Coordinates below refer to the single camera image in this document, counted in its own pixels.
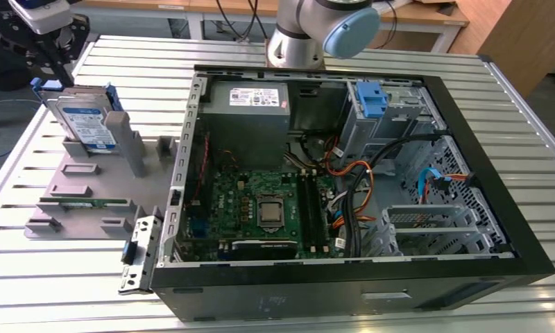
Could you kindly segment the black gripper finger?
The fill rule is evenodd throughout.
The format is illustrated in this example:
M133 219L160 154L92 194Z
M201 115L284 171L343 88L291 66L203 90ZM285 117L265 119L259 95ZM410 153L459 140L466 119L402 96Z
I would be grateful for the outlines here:
M37 36L37 63L52 71L64 87L73 86L70 65L80 57L89 31L89 18L72 14L70 25Z
M54 74L54 42L49 34L37 34L20 20L0 20L0 49L24 58L29 67Z

